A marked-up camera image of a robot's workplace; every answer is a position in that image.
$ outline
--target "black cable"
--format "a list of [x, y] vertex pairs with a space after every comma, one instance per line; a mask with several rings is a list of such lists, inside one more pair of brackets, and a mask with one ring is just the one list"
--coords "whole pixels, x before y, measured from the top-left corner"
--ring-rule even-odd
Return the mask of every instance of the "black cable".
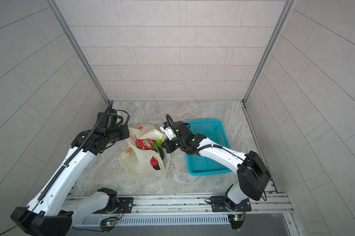
[[[87, 230], [87, 229], [77, 229], [77, 228], [74, 228], [74, 227], [71, 227], [71, 228], [73, 228], [73, 229], [75, 229], [75, 230]], [[87, 231], [93, 231], [93, 232], [104, 232], [104, 231], [102, 231], [102, 230], [87, 230]]]
[[91, 135], [95, 132], [95, 130], [99, 127], [100, 122], [104, 119], [104, 117], [106, 116], [106, 114], [108, 113], [108, 111], [112, 108], [113, 105], [113, 100], [111, 100], [107, 107], [105, 108], [105, 111], [102, 113], [102, 115], [100, 116], [100, 118], [96, 121], [96, 124], [94, 126], [93, 129], [91, 129], [91, 131], [88, 133], [88, 135], [86, 136], [86, 138], [84, 139], [84, 141], [82, 142], [82, 144], [74, 151], [73, 154], [71, 154], [71, 156], [69, 158], [67, 158], [67, 160], [65, 161], [65, 163], [63, 163], [63, 165], [57, 170], [57, 172], [53, 175], [53, 177], [51, 178], [51, 180], [48, 182], [48, 184], [46, 185], [46, 187], [44, 188], [44, 190], [41, 192], [41, 194], [38, 196], [37, 200], [38, 202], [42, 201], [42, 199], [46, 196], [46, 193], [48, 192], [48, 190], [50, 189], [50, 187], [53, 185], [53, 183], [57, 180], [58, 176], [62, 173], [62, 171], [66, 168], [66, 166], [69, 164], [69, 162], [76, 156], [76, 154], [78, 154], [78, 152], [83, 148], [83, 146], [86, 144], [86, 142], [88, 141], [88, 139], [91, 137]]
[[[25, 219], [27, 219], [27, 217], [33, 212], [33, 210], [36, 209], [37, 205], [38, 205], [38, 203], [37, 203], [37, 204], [35, 205], [35, 207], [28, 213], [28, 215], [27, 215], [22, 221], [19, 222], [19, 224], [23, 223], [23, 221], [24, 221]], [[19, 224], [15, 225], [14, 227], [12, 227], [12, 228], [10, 228], [10, 229], [7, 229], [6, 231], [4, 231], [3, 233], [1, 233], [0, 235], [5, 234], [5, 233], [7, 233], [8, 231], [10, 231], [10, 230], [16, 228], [16, 226], [18, 226]]]

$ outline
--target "green leaf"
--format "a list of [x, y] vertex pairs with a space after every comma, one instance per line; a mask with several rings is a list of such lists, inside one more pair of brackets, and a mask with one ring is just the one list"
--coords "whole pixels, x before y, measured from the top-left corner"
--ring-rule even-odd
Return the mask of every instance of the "green leaf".
[[145, 139], [143, 143], [146, 144], [146, 146], [148, 146], [149, 148], [152, 148], [152, 146], [150, 145], [149, 141], [147, 141], [147, 139]]

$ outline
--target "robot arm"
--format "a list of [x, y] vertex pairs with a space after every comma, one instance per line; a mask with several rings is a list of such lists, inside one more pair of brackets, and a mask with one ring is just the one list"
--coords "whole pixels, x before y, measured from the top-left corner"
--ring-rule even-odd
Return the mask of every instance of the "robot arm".
[[260, 200], [271, 174], [257, 153], [250, 151], [246, 154], [231, 150], [204, 135], [193, 134], [187, 123], [174, 122], [168, 114], [166, 119], [160, 129], [168, 137], [162, 144], [167, 153], [180, 149], [190, 156], [205, 156], [237, 174], [239, 184], [231, 186], [224, 198], [229, 210], [236, 210], [241, 201], [248, 197]]

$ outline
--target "plastic basket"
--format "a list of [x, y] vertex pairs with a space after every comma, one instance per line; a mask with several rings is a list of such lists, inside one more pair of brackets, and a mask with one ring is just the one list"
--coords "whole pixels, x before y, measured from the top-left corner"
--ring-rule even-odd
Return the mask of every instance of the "plastic basket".
[[[228, 143], [225, 129], [222, 125], [222, 122], [217, 119], [211, 120], [194, 120], [189, 121], [190, 130], [192, 133], [200, 133], [211, 139], [217, 144], [220, 144], [224, 147], [230, 148], [230, 144]], [[187, 155], [187, 164], [188, 164], [188, 172], [191, 175], [212, 175], [212, 174], [223, 174], [227, 172], [231, 172], [230, 169], [225, 167], [224, 165], [203, 156]]]

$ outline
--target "mounting plate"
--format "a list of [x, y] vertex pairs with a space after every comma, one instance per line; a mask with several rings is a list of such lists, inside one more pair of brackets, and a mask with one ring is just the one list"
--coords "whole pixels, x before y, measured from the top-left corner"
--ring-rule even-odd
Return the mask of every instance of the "mounting plate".
[[[226, 208], [223, 196], [211, 196], [210, 200], [214, 204], [212, 204], [213, 212], [232, 212]], [[250, 200], [248, 198], [241, 201], [241, 204], [245, 207], [246, 211], [251, 211]], [[242, 206], [240, 206], [235, 211], [243, 211]]]

